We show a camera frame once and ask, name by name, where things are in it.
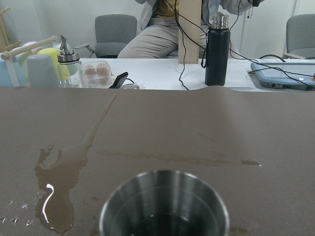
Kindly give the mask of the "grey plastic cup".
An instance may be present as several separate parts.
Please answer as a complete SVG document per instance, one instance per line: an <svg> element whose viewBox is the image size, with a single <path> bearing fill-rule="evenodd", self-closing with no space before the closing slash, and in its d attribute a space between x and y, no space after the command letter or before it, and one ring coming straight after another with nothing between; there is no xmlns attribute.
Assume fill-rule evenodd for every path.
<svg viewBox="0 0 315 236"><path fill-rule="evenodd" d="M48 54L27 57L30 86L34 88L59 88L61 86L55 66Z"/></svg>

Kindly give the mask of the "steel jigger measuring cup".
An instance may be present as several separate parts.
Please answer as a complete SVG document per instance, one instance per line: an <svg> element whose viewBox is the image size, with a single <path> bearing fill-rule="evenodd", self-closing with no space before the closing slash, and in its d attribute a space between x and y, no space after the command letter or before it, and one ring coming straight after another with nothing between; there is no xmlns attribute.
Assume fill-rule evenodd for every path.
<svg viewBox="0 0 315 236"><path fill-rule="evenodd" d="M140 173L115 189L99 220L102 236L227 236L230 221L219 193L189 173Z"/></svg>

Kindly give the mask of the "black water bottle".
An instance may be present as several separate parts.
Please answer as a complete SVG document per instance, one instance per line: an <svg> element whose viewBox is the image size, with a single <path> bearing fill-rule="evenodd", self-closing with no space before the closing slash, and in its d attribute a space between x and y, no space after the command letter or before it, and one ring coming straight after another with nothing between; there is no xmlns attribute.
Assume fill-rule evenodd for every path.
<svg viewBox="0 0 315 236"><path fill-rule="evenodd" d="M223 86L225 84L230 29L228 16L217 13L213 17L212 26L208 32L208 47L206 52L205 84L208 86Z"/></svg>

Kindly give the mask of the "blue teach pendant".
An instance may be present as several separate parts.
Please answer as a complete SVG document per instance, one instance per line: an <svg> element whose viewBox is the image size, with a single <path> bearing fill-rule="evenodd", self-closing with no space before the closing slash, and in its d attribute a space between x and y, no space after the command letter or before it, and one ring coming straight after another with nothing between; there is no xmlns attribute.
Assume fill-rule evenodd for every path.
<svg viewBox="0 0 315 236"><path fill-rule="evenodd" d="M251 70L264 88L315 89L313 62L253 62Z"/></svg>

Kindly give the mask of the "yellow plastic cup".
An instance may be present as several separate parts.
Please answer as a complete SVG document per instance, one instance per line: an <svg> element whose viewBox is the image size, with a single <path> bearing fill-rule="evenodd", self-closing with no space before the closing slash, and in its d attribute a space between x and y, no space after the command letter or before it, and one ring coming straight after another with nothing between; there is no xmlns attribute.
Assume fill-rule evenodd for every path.
<svg viewBox="0 0 315 236"><path fill-rule="evenodd" d="M57 48L45 48L37 52L37 54L47 54L51 57L53 65L55 67L56 74L60 81L65 81L69 78L70 72L65 65L59 65L57 55L60 54L60 51Z"/></svg>

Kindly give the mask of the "glass oil dispenser bottle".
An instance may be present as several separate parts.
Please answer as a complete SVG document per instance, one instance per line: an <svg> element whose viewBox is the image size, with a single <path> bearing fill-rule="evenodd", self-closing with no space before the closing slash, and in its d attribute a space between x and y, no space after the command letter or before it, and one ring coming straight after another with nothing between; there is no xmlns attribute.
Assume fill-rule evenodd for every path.
<svg viewBox="0 0 315 236"><path fill-rule="evenodd" d="M81 88L83 83L82 63L79 55L67 44L61 35L60 53L57 55L61 85L64 88Z"/></svg>

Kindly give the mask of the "wooden plank upright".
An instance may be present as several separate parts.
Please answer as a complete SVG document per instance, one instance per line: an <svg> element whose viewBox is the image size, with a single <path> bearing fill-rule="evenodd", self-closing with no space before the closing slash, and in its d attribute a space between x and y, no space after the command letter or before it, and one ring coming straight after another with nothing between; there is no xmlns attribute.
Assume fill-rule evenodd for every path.
<svg viewBox="0 0 315 236"><path fill-rule="evenodd" d="M198 63L202 0L179 1L178 63Z"/></svg>

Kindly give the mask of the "seated person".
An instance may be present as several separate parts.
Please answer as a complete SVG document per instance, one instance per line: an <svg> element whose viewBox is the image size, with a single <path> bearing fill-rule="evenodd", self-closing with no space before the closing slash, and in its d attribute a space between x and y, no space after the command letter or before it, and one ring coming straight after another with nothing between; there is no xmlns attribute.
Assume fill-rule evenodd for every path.
<svg viewBox="0 0 315 236"><path fill-rule="evenodd" d="M179 0L138 0L144 5L138 33L118 54L119 59L163 59L178 49L179 27L176 17L183 15ZM206 31L212 26L219 7L233 15L241 15L260 0L203 0L200 14L199 56L206 47Z"/></svg>

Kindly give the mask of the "grey office chair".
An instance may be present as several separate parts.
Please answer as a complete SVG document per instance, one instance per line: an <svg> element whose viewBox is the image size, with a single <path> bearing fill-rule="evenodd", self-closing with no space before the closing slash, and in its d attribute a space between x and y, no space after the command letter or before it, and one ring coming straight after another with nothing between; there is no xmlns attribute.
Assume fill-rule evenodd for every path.
<svg viewBox="0 0 315 236"><path fill-rule="evenodd" d="M121 50L136 37L137 19L131 15L101 15L94 22L96 44L75 46L75 49L86 48L97 58L116 58Z"/></svg>
<svg viewBox="0 0 315 236"><path fill-rule="evenodd" d="M286 23L287 58L309 59L315 57L315 15L301 14L288 19Z"/></svg>

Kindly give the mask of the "wooden cup rack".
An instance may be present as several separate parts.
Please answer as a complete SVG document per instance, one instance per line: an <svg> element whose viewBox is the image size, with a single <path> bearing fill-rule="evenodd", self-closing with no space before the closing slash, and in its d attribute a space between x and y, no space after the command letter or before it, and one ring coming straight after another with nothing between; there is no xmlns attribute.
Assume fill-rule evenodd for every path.
<svg viewBox="0 0 315 236"><path fill-rule="evenodd" d="M18 73L16 71L17 67L14 64L13 58L19 54L31 51L32 49L41 47L49 43L55 45L57 42L57 37L51 36L47 39L35 42L28 46L16 48L17 46L20 46L22 44L22 41L17 41L15 43L10 42L7 27L3 19L3 14L5 12L8 12L10 9L10 7L6 7L0 10L0 58L5 64L1 72L7 72L7 78L11 83L11 86L20 87L24 86L24 83L21 80L22 77L18 76Z"/></svg>

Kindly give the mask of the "clear egg carton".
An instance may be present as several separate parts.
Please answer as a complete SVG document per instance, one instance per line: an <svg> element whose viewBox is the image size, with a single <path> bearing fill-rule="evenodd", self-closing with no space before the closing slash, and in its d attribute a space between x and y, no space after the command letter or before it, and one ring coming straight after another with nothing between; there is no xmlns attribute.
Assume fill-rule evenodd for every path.
<svg viewBox="0 0 315 236"><path fill-rule="evenodd" d="M111 67L105 60L92 60L83 63L87 88L109 88L113 84Z"/></svg>

